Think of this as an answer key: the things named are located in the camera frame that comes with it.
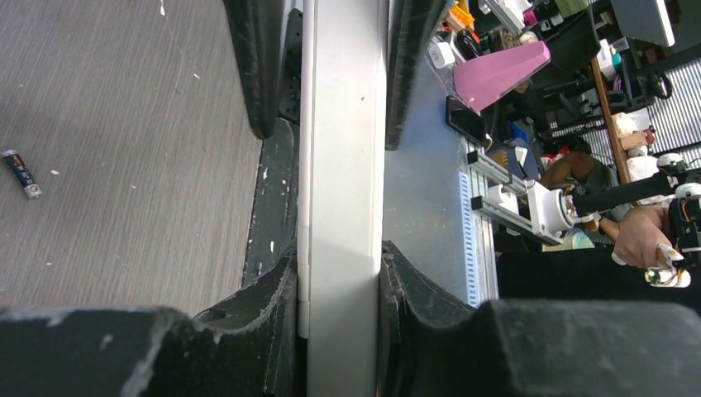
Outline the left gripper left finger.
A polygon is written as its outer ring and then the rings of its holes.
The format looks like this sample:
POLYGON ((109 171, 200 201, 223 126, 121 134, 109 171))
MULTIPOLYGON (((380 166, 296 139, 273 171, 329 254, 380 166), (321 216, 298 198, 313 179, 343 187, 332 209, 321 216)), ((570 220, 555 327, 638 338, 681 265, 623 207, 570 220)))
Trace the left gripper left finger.
POLYGON ((297 264, 195 317, 172 308, 1 311, 4 396, 293 396, 297 264))

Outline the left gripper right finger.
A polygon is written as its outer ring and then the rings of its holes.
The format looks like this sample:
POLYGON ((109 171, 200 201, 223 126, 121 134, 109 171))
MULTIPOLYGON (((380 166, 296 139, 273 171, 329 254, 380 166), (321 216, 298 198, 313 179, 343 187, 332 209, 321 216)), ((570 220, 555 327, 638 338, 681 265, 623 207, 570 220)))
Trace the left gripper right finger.
POLYGON ((645 300, 471 307, 382 249, 381 396, 697 396, 700 318, 645 300))

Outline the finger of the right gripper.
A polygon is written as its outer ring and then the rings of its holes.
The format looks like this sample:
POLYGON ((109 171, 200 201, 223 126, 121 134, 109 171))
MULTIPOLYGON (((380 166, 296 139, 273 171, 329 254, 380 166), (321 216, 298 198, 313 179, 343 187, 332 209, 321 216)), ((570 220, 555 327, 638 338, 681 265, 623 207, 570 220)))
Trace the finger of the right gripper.
POLYGON ((278 114, 284 1, 224 0, 250 127, 265 140, 278 114))
POLYGON ((447 2, 442 0, 392 2, 384 142, 387 151, 398 149, 419 64, 446 9, 447 2))

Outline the white remote control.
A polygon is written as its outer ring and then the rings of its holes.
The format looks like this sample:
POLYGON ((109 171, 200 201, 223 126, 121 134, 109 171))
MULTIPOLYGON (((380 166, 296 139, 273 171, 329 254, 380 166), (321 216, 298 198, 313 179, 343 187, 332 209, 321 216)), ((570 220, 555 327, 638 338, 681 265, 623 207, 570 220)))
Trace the white remote control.
POLYGON ((310 396, 377 389, 388 10, 303 4, 298 332, 310 396))

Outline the operator hand in background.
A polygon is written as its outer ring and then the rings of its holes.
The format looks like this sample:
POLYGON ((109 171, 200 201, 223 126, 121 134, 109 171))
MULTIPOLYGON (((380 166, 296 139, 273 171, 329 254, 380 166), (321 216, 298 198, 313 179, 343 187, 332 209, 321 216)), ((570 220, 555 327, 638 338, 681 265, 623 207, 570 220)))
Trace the operator hand in background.
POLYGON ((612 258, 619 265, 637 268, 661 268, 658 260, 660 244, 671 242, 668 210, 660 206, 635 207, 627 212, 619 223, 612 258))

